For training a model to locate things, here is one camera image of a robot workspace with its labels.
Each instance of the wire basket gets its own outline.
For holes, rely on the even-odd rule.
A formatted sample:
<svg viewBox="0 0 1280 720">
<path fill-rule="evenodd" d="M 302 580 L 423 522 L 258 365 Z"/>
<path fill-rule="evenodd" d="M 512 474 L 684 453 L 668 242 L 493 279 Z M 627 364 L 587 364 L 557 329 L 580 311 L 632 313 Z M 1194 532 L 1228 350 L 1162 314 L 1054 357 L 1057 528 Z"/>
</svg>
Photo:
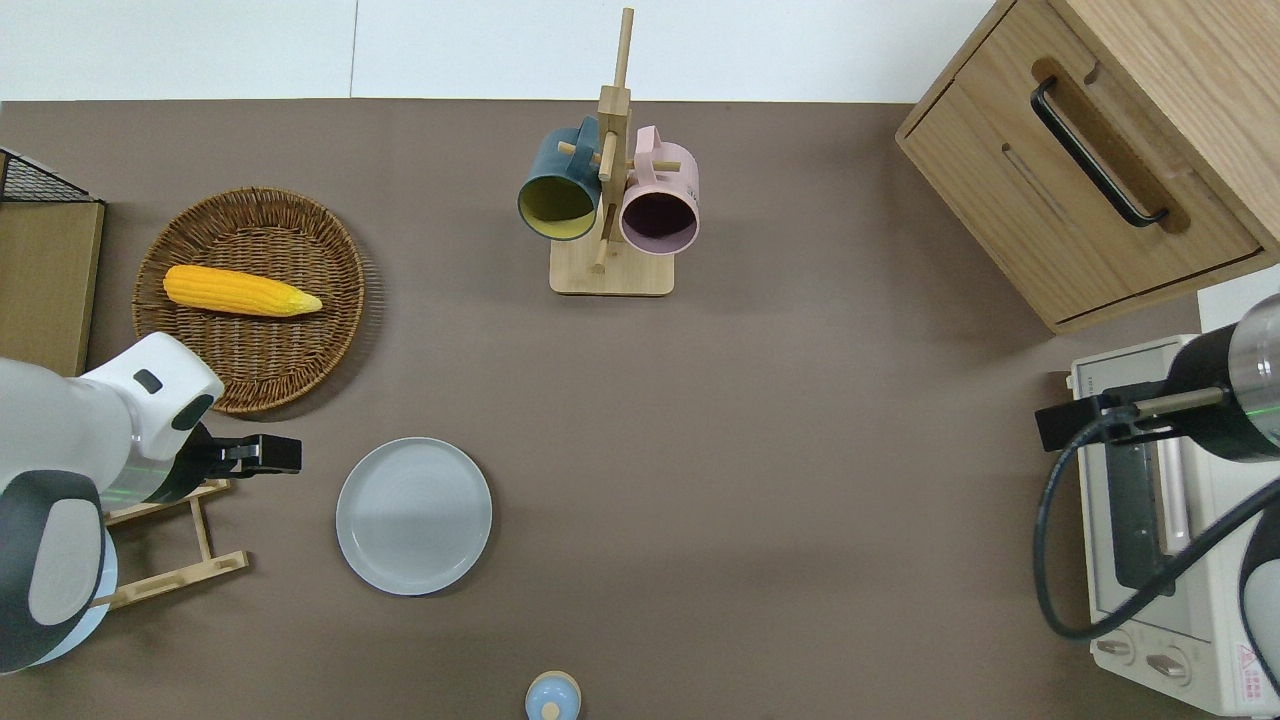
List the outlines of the wire basket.
<svg viewBox="0 0 1280 720">
<path fill-rule="evenodd" d="M 164 291 L 173 265 L 238 270 L 320 299 L 316 313 L 262 318 L 177 305 Z M 168 333 L 227 386 L 215 410 L 246 414 L 291 402 L 320 384 L 356 334 L 365 273 L 342 222 L 287 190 L 243 187 L 188 208 L 160 233 L 138 270 L 133 327 Z"/>
<path fill-rule="evenodd" d="M 33 160 L 0 147 L 0 201 L 101 202 Z"/>
</svg>

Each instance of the corn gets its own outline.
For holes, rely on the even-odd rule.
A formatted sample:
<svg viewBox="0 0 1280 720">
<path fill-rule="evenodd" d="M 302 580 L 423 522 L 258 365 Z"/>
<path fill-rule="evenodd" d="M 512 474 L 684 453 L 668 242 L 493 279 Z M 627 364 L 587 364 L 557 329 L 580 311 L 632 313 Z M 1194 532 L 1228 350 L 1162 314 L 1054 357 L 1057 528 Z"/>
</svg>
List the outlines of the corn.
<svg viewBox="0 0 1280 720">
<path fill-rule="evenodd" d="M 279 281 L 201 265 L 174 265 L 164 275 L 164 291 L 178 305 L 287 318 L 314 313 L 320 299 Z"/>
</svg>

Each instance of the warning label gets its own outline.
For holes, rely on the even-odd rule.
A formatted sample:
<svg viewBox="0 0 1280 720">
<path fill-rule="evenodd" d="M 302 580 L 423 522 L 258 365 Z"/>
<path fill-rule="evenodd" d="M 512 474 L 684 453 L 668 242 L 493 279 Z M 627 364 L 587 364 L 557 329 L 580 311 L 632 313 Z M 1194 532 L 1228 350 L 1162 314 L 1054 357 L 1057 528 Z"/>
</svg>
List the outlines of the warning label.
<svg viewBox="0 0 1280 720">
<path fill-rule="evenodd" d="M 1262 688 L 1266 687 L 1266 676 L 1262 674 L 1262 665 L 1253 648 L 1245 643 L 1235 643 L 1235 692 L 1244 705 L 1257 705 L 1262 702 Z"/>
</svg>

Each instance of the pink mug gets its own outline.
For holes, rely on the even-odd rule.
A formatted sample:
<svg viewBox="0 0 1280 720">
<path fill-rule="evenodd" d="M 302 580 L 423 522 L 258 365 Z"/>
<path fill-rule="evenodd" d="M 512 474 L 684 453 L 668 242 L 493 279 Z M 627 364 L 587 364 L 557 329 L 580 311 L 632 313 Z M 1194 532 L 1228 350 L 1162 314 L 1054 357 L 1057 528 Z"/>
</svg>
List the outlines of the pink mug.
<svg viewBox="0 0 1280 720">
<path fill-rule="evenodd" d="M 654 170 L 655 161 L 678 161 L 680 170 Z M 658 128 L 636 132 L 636 168 L 627 178 L 618 210 L 622 237 L 650 255 L 675 255 L 698 238 L 698 160 Z"/>
</svg>

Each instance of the black cable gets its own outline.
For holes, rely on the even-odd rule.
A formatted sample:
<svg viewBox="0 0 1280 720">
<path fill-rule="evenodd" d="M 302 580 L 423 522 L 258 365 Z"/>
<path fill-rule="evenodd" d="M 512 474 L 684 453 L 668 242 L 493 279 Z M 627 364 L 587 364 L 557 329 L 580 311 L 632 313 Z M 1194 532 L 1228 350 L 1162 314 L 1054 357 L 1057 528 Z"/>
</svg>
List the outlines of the black cable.
<svg viewBox="0 0 1280 720">
<path fill-rule="evenodd" d="M 1053 603 L 1048 596 L 1048 582 L 1044 571 L 1044 538 L 1048 530 L 1048 509 L 1053 502 L 1059 482 L 1062 479 L 1062 470 L 1075 457 L 1075 451 L 1093 442 L 1094 436 L 1101 430 L 1120 423 L 1128 423 L 1137 418 L 1137 409 L 1130 406 L 1116 407 L 1107 415 L 1089 423 L 1080 432 L 1075 433 L 1071 442 L 1066 445 L 1062 454 L 1057 456 L 1053 468 L 1050 470 L 1048 482 L 1044 484 L 1044 493 L 1041 496 L 1039 510 L 1036 514 L 1036 534 L 1032 539 L 1032 569 L 1036 574 L 1036 598 L 1039 601 L 1041 612 L 1048 626 L 1064 638 L 1073 641 L 1089 641 L 1110 633 L 1125 621 L 1142 611 L 1151 603 L 1160 592 L 1170 583 L 1185 573 L 1197 560 L 1213 548 L 1217 543 L 1231 534 L 1233 530 L 1243 525 L 1266 506 L 1280 498 L 1280 478 L 1271 480 L 1266 487 L 1251 495 L 1244 502 L 1233 507 L 1216 523 L 1210 525 L 1203 533 L 1196 537 L 1181 552 L 1169 559 L 1167 562 L 1152 577 L 1138 592 L 1124 601 L 1108 616 L 1101 621 L 1084 628 L 1070 628 L 1059 619 L 1053 611 Z"/>
</svg>

